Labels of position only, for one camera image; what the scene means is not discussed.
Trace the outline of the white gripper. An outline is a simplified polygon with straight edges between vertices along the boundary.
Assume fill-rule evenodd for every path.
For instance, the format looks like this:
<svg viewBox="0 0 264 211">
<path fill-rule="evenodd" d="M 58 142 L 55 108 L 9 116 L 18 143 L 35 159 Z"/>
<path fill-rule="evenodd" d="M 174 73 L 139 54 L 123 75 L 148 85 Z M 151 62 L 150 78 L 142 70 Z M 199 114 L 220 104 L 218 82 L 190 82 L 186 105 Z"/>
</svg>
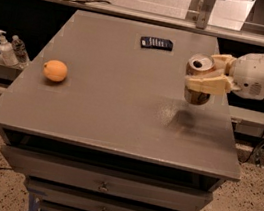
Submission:
<svg viewBox="0 0 264 211">
<path fill-rule="evenodd" d="M 214 54 L 212 58 L 217 70 L 226 75 L 204 77 L 185 76 L 185 85 L 191 91 L 223 95 L 235 93 L 243 99 L 264 99 L 264 54 L 247 54 L 237 59 L 229 54 Z"/>
</svg>

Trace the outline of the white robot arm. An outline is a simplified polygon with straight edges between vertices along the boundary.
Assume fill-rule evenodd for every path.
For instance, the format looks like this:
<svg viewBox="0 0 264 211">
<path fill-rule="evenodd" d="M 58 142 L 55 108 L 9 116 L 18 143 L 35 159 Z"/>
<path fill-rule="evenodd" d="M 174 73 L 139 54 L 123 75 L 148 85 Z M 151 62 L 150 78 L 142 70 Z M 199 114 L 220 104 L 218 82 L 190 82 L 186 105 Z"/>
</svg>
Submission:
<svg viewBox="0 0 264 211">
<path fill-rule="evenodd" d="M 238 58 L 229 54 L 196 54 L 186 67 L 185 86 L 196 92 L 235 93 L 243 99 L 264 99 L 264 54 Z"/>
</svg>

